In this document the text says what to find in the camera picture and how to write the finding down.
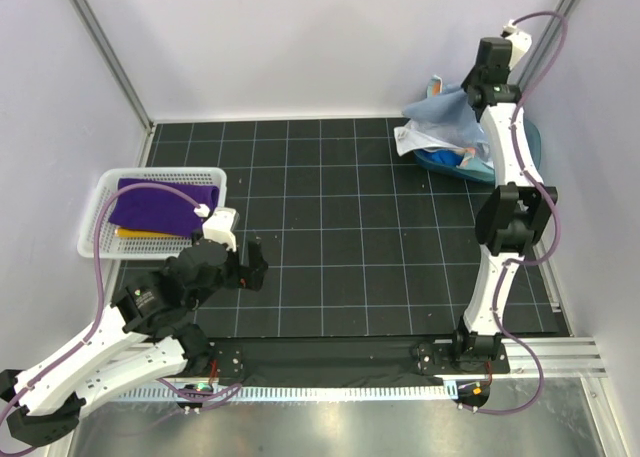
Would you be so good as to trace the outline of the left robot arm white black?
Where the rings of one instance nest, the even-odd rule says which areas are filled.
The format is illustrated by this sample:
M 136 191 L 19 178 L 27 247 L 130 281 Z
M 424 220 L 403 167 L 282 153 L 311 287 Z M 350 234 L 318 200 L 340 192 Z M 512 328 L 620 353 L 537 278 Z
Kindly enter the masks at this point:
M 268 263 L 261 244 L 249 263 L 228 246 L 201 239 L 115 293 L 87 330 L 40 364 L 1 373 L 1 419 L 10 435 L 38 448 L 72 432 L 81 419 L 121 393 L 173 375 L 208 372 L 213 348 L 186 322 L 221 289 L 262 288 Z

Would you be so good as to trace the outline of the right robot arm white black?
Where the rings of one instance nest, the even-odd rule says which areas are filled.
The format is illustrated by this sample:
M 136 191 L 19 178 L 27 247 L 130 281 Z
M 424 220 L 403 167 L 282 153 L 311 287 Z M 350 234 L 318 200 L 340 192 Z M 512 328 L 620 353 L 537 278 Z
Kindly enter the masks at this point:
M 523 32 L 481 39 L 462 88 L 488 139 L 495 189 L 476 215 L 481 261 L 471 301 L 449 352 L 460 372 L 485 370 L 501 358 L 501 326 L 518 267 L 542 237 L 557 191 L 543 184 L 531 156 L 518 109 L 521 90 L 509 83 L 511 70 L 527 53 Z

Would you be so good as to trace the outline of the light blue bear towel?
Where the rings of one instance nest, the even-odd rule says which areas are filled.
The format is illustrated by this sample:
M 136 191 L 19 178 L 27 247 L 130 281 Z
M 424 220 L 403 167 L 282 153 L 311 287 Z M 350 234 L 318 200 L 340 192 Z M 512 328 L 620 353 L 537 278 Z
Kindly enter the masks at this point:
M 423 147 L 487 151 L 488 139 L 467 101 L 467 94 L 459 84 L 446 86 L 444 94 L 424 97 L 403 109 L 407 119 L 405 134 Z

